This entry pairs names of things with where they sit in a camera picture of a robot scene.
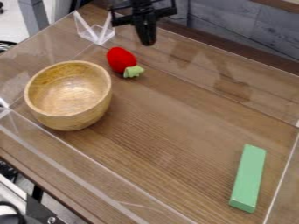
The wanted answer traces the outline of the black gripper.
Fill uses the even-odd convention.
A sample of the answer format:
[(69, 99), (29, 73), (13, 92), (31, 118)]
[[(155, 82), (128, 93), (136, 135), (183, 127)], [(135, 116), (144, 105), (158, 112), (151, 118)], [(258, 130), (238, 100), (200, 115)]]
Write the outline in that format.
[[(144, 46), (152, 46), (156, 42), (156, 21), (178, 13), (176, 1), (170, 0), (167, 7), (156, 8), (155, 4), (164, 0), (124, 0), (109, 6), (111, 24), (135, 25), (135, 31)], [(116, 11), (131, 10), (130, 15), (119, 17)]]

